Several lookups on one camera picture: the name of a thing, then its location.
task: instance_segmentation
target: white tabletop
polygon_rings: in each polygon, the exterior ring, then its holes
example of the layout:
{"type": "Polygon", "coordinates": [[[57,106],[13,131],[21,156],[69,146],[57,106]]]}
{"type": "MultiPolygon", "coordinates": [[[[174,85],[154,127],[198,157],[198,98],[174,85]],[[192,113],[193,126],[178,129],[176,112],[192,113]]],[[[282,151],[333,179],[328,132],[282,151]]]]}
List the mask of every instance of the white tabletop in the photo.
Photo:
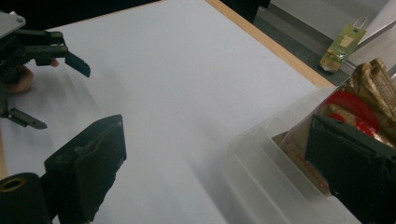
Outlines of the white tabletop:
{"type": "Polygon", "coordinates": [[[122,114],[128,159],[94,223],[238,223],[221,165],[228,143],[316,87],[201,0],[167,0],[60,27],[91,66],[29,67],[9,98],[46,130],[1,120],[9,175],[97,119],[122,114]]]}

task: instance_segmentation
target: clear plastic bin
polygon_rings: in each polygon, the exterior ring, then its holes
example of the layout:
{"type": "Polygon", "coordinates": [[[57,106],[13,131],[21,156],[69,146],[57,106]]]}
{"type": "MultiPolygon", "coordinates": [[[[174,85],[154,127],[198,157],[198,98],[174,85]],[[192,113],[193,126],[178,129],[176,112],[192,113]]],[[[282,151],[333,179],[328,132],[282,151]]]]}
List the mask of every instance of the clear plastic bin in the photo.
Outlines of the clear plastic bin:
{"type": "Polygon", "coordinates": [[[272,140],[306,117],[334,90],[310,93],[231,142],[224,173],[248,214],[248,222],[359,223],[336,198],[324,196],[272,140]]]}

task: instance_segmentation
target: brown packaging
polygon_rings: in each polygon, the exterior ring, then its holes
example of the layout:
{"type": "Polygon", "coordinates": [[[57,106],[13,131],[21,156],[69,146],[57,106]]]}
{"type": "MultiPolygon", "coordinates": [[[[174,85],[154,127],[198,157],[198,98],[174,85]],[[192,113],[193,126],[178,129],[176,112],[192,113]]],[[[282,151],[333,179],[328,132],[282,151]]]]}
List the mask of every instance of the brown packaging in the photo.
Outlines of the brown packaging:
{"type": "MultiPolygon", "coordinates": [[[[379,59],[359,65],[312,114],[344,121],[396,148],[396,87],[379,59]]],[[[304,157],[312,114],[291,128],[279,147],[322,193],[329,194],[327,181],[304,157]]]]}

